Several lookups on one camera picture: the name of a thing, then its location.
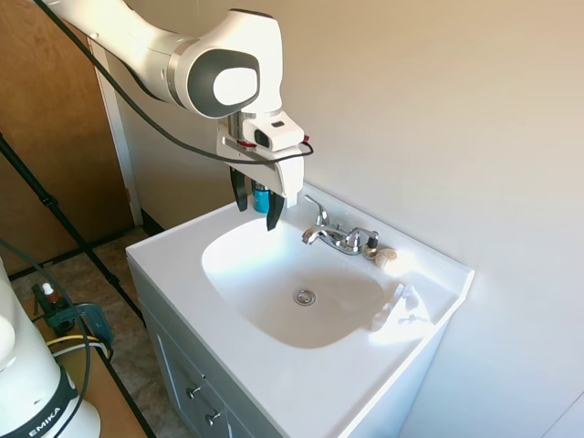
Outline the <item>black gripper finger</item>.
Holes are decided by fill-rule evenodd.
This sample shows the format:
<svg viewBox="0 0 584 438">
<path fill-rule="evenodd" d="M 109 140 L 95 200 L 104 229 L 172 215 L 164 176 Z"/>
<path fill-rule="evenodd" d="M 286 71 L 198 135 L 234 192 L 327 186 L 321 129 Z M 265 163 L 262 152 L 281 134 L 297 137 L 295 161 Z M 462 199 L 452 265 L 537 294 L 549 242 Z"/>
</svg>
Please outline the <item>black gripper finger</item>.
<svg viewBox="0 0 584 438">
<path fill-rule="evenodd" d="M 276 228 L 280 215 L 284 209 L 285 198 L 272 191 L 268 192 L 268 211 L 266 214 L 266 229 L 272 231 Z"/>
<path fill-rule="evenodd" d="M 246 188 L 246 176 L 237 169 L 229 169 L 230 181 L 235 197 L 235 203 L 240 212 L 244 212 L 248 207 L 248 193 Z"/>
</svg>

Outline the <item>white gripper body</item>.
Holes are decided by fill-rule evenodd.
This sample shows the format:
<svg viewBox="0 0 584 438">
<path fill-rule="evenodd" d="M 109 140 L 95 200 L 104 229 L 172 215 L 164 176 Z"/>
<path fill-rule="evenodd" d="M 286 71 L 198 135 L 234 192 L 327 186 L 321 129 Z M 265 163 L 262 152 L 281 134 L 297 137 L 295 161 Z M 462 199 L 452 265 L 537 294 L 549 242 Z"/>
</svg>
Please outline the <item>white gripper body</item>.
<svg viewBox="0 0 584 438">
<path fill-rule="evenodd" d="M 230 166 L 273 193 L 287 198 L 286 208 L 296 204 L 297 194 L 304 182 L 304 159 L 292 158 L 292 155 L 301 154 L 299 145 L 281 151 L 270 151 L 262 146 L 244 147 L 227 131 L 218 131 L 216 153 L 224 158 L 243 161 L 230 163 Z"/>
</svg>

